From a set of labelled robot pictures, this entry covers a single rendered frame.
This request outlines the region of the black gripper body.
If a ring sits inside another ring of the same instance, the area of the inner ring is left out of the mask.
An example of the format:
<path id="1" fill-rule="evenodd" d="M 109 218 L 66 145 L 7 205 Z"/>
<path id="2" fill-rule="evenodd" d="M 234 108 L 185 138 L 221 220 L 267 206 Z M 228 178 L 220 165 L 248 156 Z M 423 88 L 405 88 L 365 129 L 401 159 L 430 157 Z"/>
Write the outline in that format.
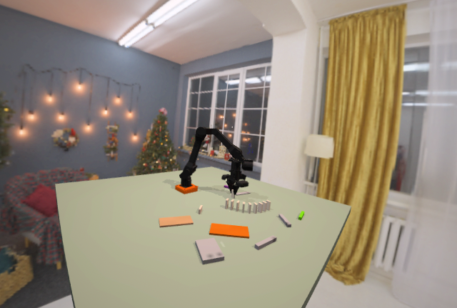
<path id="1" fill-rule="evenodd" d="M 229 172 L 231 173 L 231 175 L 229 174 L 225 174 L 222 176 L 222 180 L 226 180 L 228 182 L 235 182 L 236 185 L 238 185 L 239 187 L 248 187 L 248 181 L 246 180 L 240 180 L 239 181 L 239 177 L 240 177 L 240 173 L 241 173 L 241 170 L 229 170 Z"/>

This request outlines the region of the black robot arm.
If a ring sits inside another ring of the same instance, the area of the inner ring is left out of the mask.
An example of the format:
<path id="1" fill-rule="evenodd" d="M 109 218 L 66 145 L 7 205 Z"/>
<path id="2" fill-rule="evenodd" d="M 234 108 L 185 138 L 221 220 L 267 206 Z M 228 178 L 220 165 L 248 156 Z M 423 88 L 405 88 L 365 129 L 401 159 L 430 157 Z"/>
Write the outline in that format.
<path id="1" fill-rule="evenodd" d="M 202 141 L 205 139 L 206 135 L 213 134 L 230 152 L 231 156 L 234 158 L 230 158 L 229 162 L 231 162 L 231 169 L 232 170 L 241 170 L 241 168 L 245 171 L 253 171 L 253 160 L 252 159 L 245 159 L 243 157 L 241 149 L 237 146 L 232 144 L 220 131 L 219 129 L 207 129 L 206 127 L 198 127 L 195 133 L 195 142 L 193 149 L 191 151 L 191 155 L 189 157 L 189 162 L 185 166 L 183 172 L 179 174 L 181 178 L 181 185 L 180 187 L 188 188 L 192 187 L 191 184 L 191 175 L 193 172 L 196 171 L 196 158 L 199 153 L 199 149 L 201 147 Z M 238 161 L 239 160 L 239 161 Z M 242 163 L 242 166 L 241 166 Z"/>

